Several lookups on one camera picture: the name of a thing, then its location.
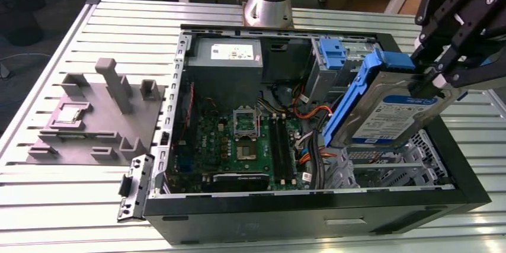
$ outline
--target aluminum table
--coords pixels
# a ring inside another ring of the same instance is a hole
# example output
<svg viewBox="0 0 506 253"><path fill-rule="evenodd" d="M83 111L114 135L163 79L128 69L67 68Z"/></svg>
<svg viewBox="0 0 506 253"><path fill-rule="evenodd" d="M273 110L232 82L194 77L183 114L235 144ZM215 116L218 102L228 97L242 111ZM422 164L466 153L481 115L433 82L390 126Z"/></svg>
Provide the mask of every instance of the aluminum table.
<svg viewBox="0 0 506 253"><path fill-rule="evenodd" d="M294 9L297 28L391 33L414 51L413 17ZM174 50L183 23L242 25L235 5L102 0L86 4L0 139L0 252L491 252L506 248L506 111L494 92L474 91L443 120L493 203L443 217L402 235L204 244L172 247L147 222L116 223L123 166L27 165L27 151L56 108L67 72L95 73L99 57L118 61L132 84L172 84ZM154 141L160 137L155 133Z"/></svg>

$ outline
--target hard drive label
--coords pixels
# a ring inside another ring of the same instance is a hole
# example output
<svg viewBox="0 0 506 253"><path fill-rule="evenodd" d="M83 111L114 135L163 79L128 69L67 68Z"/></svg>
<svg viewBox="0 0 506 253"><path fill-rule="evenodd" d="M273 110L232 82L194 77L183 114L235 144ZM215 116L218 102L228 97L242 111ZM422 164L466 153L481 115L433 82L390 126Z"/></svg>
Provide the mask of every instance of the hard drive label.
<svg viewBox="0 0 506 253"><path fill-rule="evenodd" d="M429 110L437 98L415 99L403 95L386 96L353 136L354 143L389 143L415 122L417 114Z"/></svg>
<svg viewBox="0 0 506 253"><path fill-rule="evenodd" d="M211 59L254 60L254 46L251 44L214 44Z"/></svg>

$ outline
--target ram slot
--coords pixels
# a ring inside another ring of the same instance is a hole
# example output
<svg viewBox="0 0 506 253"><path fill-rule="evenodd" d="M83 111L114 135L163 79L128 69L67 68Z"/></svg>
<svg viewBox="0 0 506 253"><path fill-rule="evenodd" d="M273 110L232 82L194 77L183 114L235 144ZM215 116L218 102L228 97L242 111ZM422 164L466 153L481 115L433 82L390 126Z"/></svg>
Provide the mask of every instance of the ram slot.
<svg viewBox="0 0 506 253"><path fill-rule="evenodd" d="M269 118L269 137L271 141L271 158L274 165L274 181L278 183L283 179L282 159L279 157L279 144L278 144L278 120L275 117Z"/></svg>
<svg viewBox="0 0 506 253"><path fill-rule="evenodd" d="M283 173L283 179L286 182L291 181L294 178L294 165L293 165L293 159L290 156L290 139L289 139L289 131L286 130L286 120L279 119L278 123L278 149L279 149L279 156L281 156L281 162L282 162L282 173Z"/></svg>

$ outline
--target open computer tower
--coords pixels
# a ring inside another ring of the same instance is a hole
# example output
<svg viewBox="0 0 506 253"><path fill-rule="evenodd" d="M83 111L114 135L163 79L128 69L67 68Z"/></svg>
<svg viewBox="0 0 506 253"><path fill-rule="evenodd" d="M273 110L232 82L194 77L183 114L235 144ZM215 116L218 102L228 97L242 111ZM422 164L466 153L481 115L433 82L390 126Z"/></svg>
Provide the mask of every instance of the open computer tower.
<svg viewBox="0 0 506 253"><path fill-rule="evenodd" d="M338 39L329 66L322 39ZM132 160L118 220L147 219L171 244L403 233L490 202L438 117L397 149L321 149L363 57L389 34L182 27L151 154ZM322 184L314 181L319 177Z"/></svg>

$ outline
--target red wire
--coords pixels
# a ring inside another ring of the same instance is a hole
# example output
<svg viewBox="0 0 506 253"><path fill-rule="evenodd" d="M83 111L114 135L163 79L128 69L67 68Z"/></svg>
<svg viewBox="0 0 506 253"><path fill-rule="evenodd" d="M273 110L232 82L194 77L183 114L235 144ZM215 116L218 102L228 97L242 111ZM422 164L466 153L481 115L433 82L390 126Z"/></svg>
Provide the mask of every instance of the red wire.
<svg viewBox="0 0 506 253"><path fill-rule="evenodd" d="M301 95L294 98L294 103L293 103L294 113L295 113L295 115L298 116L299 119L309 119L309 118L311 118L318 113L319 110L327 110L329 115L330 116L333 115L333 110L327 106L318 106L307 114L301 114L299 110L298 110L298 107L297 107L297 103L298 103L299 97L301 97Z"/></svg>
<svg viewBox="0 0 506 253"><path fill-rule="evenodd" d="M194 86L192 86L192 83L190 85L191 87L191 98L190 98L190 108L188 108L188 112L187 112L187 117L184 118L184 126L183 126L183 131L182 131L182 136L179 137L179 141L178 141L178 144L179 142L182 141L183 137L184 137L184 132L187 130L187 125L188 125L188 120L190 120L190 116L191 116L191 109L192 109L192 98L194 98Z"/></svg>

